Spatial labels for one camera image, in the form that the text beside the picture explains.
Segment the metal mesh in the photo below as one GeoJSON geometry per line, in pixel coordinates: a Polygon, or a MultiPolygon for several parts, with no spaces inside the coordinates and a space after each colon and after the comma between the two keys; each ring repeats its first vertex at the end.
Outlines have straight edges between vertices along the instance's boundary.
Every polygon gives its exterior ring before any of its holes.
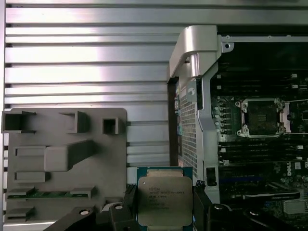
{"type": "Polygon", "coordinates": [[[301,198],[304,198],[305,200],[305,213],[308,214],[308,190],[304,189],[303,193],[301,193],[301,198]]]}
{"type": "Polygon", "coordinates": [[[183,164],[184,166],[192,166],[193,175],[197,177],[195,107],[194,103],[187,101],[186,96],[180,99],[183,164]]]}

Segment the cpu socket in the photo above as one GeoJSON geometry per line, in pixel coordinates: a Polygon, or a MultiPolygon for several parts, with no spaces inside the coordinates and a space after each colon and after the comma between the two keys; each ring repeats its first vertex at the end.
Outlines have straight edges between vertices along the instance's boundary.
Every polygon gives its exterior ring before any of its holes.
{"type": "Polygon", "coordinates": [[[279,98],[245,99],[235,105],[241,109],[242,128],[237,131],[238,136],[267,138],[285,132],[281,120],[284,103],[279,98]]]}

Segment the white label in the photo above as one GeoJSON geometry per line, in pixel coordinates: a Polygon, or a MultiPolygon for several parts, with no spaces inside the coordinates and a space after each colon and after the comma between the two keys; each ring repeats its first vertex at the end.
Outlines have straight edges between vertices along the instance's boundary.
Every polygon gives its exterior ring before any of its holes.
{"type": "Polygon", "coordinates": [[[295,162],[295,169],[301,169],[300,162],[295,162]]]}

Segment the gray plastic shroud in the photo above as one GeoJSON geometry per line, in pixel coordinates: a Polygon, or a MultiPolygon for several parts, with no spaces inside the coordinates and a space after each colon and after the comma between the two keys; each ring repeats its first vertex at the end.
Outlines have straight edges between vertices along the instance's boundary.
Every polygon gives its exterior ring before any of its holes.
{"type": "Polygon", "coordinates": [[[9,133],[6,222],[57,220],[74,207],[102,209],[111,197],[123,198],[125,109],[15,108],[3,115],[10,122],[2,126],[9,133]],[[35,199],[36,191],[72,196],[35,199]]]}

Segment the screw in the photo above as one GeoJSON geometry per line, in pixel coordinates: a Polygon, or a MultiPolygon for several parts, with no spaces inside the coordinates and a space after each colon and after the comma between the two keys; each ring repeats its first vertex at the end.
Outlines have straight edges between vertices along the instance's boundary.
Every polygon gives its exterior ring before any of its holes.
{"type": "Polygon", "coordinates": [[[80,211],[80,214],[81,214],[81,215],[87,215],[87,214],[89,214],[89,211],[87,211],[87,210],[81,210],[81,211],[80,211]]]}

